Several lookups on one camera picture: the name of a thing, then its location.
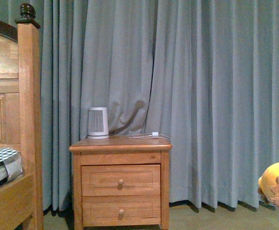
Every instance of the wooden nightstand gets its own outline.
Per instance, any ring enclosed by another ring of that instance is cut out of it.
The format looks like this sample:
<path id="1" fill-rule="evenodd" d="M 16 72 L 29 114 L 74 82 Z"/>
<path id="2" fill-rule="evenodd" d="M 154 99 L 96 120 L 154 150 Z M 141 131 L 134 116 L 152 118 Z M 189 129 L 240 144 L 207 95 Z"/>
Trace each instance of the wooden nightstand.
<path id="1" fill-rule="evenodd" d="M 169 228 L 169 141 L 83 139 L 73 153 L 75 230 L 89 226 Z"/>

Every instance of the small white device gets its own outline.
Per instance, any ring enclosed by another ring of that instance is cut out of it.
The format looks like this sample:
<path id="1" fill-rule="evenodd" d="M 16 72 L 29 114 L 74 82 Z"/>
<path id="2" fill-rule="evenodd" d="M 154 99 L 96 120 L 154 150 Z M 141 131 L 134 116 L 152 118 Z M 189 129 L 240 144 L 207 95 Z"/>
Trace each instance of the small white device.
<path id="1" fill-rule="evenodd" d="M 88 110 L 88 138 L 109 138 L 109 125 L 106 107 L 92 107 Z"/>

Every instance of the wooden bed frame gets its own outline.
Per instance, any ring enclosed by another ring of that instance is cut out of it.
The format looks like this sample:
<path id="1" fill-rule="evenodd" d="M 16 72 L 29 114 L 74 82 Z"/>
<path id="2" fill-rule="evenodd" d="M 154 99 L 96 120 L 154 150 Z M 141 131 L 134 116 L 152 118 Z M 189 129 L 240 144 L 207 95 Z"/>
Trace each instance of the wooden bed frame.
<path id="1" fill-rule="evenodd" d="M 24 230 L 44 229 L 39 25 L 34 13 L 30 4 L 21 6 L 18 30 L 0 22 L 0 148 L 19 150 L 23 162 L 23 176 L 0 187 L 0 230 L 20 224 Z"/>

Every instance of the cable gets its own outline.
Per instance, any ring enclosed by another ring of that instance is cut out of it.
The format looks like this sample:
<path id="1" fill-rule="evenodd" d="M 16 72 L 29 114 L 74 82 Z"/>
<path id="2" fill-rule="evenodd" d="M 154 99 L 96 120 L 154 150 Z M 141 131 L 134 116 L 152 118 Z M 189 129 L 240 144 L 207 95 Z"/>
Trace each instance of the cable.
<path id="1" fill-rule="evenodd" d="M 153 133 L 146 133 L 146 134 L 130 134 L 125 136 L 126 138 L 138 138 L 138 139 L 151 139 L 151 138 L 162 138 L 169 141 L 172 141 L 172 139 L 164 134 L 158 134 L 158 132 Z"/>

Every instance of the drawer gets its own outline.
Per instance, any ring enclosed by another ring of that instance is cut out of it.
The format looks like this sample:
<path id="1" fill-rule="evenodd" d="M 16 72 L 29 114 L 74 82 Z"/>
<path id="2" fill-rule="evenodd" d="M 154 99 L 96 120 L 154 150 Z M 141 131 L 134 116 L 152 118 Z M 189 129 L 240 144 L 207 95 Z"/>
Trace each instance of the drawer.
<path id="1" fill-rule="evenodd" d="M 160 196 L 83 197 L 83 226 L 160 223 Z"/>
<path id="2" fill-rule="evenodd" d="M 82 166 L 82 196 L 159 195 L 160 165 Z"/>

